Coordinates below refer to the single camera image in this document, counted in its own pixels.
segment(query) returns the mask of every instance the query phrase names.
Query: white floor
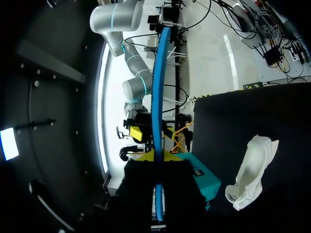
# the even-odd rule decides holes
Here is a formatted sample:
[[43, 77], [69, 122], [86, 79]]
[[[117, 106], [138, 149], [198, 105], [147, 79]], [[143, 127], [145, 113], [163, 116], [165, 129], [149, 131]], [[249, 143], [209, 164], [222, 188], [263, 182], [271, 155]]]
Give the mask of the white floor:
[[[209, 7], [209, 0], [199, 2]], [[232, 6], [236, 4], [233, 0], [225, 2]], [[197, 2], [186, 0], [186, 5], [181, 11], [180, 20], [184, 27], [200, 21], [207, 12], [207, 9]], [[212, 2], [211, 10], [228, 24], [219, 5]], [[212, 12], [204, 21], [185, 33], [187, 43], [182, 52], [187, 54], [187, 59], [181, 68], [181, 87], [192, 98], [242, 90], [245, 84], [260, 82], [251, 50]], [[283, 80], [274, 83], [285, 84], [285, 78], [284, 75]], [[186, 104], [182, 113], [193, 115], [193, 107], [194, 104]]]

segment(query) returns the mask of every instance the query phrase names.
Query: black surface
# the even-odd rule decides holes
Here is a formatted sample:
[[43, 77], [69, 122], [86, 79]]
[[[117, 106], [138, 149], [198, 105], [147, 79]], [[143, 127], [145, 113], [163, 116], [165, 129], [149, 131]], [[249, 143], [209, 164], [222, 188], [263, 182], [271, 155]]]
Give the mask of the black surface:
[[[192, 166], [188, 161], [165, 162], [163, 170], [166, 214], [160, 224], [166, 224], [167, 232], [172, 233], [201, 230], [205, 224], [205, 198], [195, 183]], [[157, 178], [154, 163], [129, 160], [124, 172], [116, 196], [108, 205], [109, 220], [103, 219], [102, 223], [107, 232], [150, 232]], [[96, 226], [97, 218], [93, 216], [93, 223], [85, 224]]]
[[310, 92], [311, 83], [298, 83], [197, 100], [192, 152], [222, 181], [211, 212], [235, 211], [225, 198], [225, 187], [235, 183], [247, 143], [257, 134], [279, 140], [262, 177], [262, 193], [311, 177]]
[[[52, 9], [41, 0], [14, 0], [1, 7], [0, 130], [28, 124], [29, 109], [32, 121], [56, 119], [52, 127], [16, 132], [18, 157], [4, 162], [0, 149], [0, 206], [6, 213], [0, 220], [1, 229], [3, 222], [14, 232], [18, 228], [32, 231], [36, 226], [42, 232], [60, 228], [31, 197], [28, 183], [33, 179], [43, 183], [72, 218], [103, 201], [104, 178], [95, 147], [94, 90], [104, 40], [89, 28], [89, 16], [97, 5], [96, 0], [68, 0]], [[25, 72], [21, 63], [16, 65], [20, 61], [16, 48], [22, 39], [86, 75], [86, 84], [66, 82], [60, 76], [54, 80], [52, 72], [43, 70], [37, 75], [37, 68]], [[29, 107], [34, 80], [40, 85], [32, 88]]]

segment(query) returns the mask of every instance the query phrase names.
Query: yellow object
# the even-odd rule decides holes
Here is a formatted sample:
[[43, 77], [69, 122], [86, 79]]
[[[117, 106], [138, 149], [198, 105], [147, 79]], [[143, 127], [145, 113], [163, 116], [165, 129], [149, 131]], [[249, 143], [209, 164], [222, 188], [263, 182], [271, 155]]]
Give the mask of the yellow object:
[[174, 140], [175, 136], [179, 133], [179, 132], [182, 132], [185, 128], [189, 127], [190, 125], [192, 125], [193, 122], [190, 122], [188, 125], [186, 125], [185, 127], [181, 128], [180, 130], [177, 130], [176, 132], [173, 133], [173, 136], [172, 136], [172, 140]]
[[138, 126], [131, 126], [130, 128], [130, 136], [137, 139], [139, 142], [142, 140], [142, 132], [140, 131]]
[[[168, 161], [182, 161], [181, 158], [177, 157], [176, 155], [173, 155], [172, 153], [168, 152], [168, 151], [163, 151], [164, 152], [164, 161], [168, 162]], [[155, 155], [155, 151], [151, 150], [148, 153], [145, 153], [142, 157], [139, 157], [138, 159], [135, 159], [135, 161], [150, 161], [152, 162], [154, 160], [154, 155]]]

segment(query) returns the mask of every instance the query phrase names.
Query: black device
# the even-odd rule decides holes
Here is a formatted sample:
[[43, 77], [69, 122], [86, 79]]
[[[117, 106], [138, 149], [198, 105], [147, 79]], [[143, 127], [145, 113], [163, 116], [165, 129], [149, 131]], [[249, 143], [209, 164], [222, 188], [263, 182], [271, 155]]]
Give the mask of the black device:
[[274, 46], [265, 52], [263, 57], [266, 59], [268, 66], [272, 66], [273, 64], [282, 60], [282, 54], [280, 53], [278, 46]]

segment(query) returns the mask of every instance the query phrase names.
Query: white wall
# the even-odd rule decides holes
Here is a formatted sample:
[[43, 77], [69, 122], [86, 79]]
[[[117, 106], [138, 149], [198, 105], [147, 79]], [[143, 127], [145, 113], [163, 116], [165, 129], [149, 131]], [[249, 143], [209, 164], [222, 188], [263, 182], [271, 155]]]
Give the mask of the white wall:
[[[156, 6], [161, 6], [163, 1], [159, 0], [146, 0], [143, 8], [143, 15], [141, 19], [140, 27], [135, 32], [124, 32], [124, 38], [128, 38], [134, 35], [155, 33], [149, 30], [149, 24], [147, 24], [149, 15], [157, 15]], [[134, 43], [147, 45], [148, 37], [133, 38]], [[153, 68], [154, 59], [147, 59], [146, 53], [138, 50], [149, 69]], [[122, 132], [127, 132], [123, 127], [123, 120], [125, 114], [123, 111], [125, 104], [125, 97], [122, 91], [122, 83], [128, 79], [133, 78], [132, 73], [128, 69], [124, 60], [124, 55], [119, 57], [109, 56], [109, 67], [107, 67], [107, 73], [105, 75], [105, 87], [104, 87], [104, 135], [105, 135], [105, 153], [108, 157], [108, 166], [111, 172], [112, 180], [109, 184], [110, 188], [118, 188], [121, 180], [124, 176], [124, 166], [126, 162], [122, 161], [119, 157], [119, 152], [122, 147], [135, 144], [132, 139], [118, 139], [116, 133], [116, 126]], [[175, 69], [174, 66], [167, 66], [167, 72], [165, 77], [166, 84], [175, 83]], [[173, 87], [164, 88], [164, 96], [170, 99], [175, 99], [175, 89]], [[151, 95], [144, 98], [143, 104], [150, 111], [151, 109]], [[174, 108], [173, 103], [164, 102], [163, 109]], [[172, 116], [172, 113], [167, 113], [164, 116]]]

